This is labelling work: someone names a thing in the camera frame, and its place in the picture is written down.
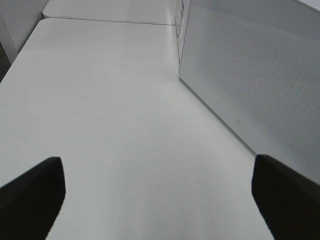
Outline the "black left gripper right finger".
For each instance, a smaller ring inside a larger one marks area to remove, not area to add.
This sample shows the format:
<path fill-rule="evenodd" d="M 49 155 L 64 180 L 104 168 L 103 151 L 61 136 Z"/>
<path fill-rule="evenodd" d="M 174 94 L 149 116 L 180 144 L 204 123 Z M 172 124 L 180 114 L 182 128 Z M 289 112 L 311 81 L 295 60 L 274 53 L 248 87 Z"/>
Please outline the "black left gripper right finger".
<path fill-rule="evenodd" d="M 275 240 L 320 238 L 320 186 L 269 155 L 255 157 L 251 193 Z"/>

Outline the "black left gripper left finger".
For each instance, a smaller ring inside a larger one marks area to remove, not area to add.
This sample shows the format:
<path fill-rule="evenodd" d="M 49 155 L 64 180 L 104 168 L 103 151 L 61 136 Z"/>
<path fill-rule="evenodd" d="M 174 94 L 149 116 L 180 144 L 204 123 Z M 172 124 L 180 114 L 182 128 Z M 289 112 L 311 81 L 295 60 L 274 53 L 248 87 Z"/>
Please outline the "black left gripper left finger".
<path fill-rule="evenodd" d="M 0 188 L 0 238 L 44 240 L 66 196 L 63 163 L 49 157 Z"/>

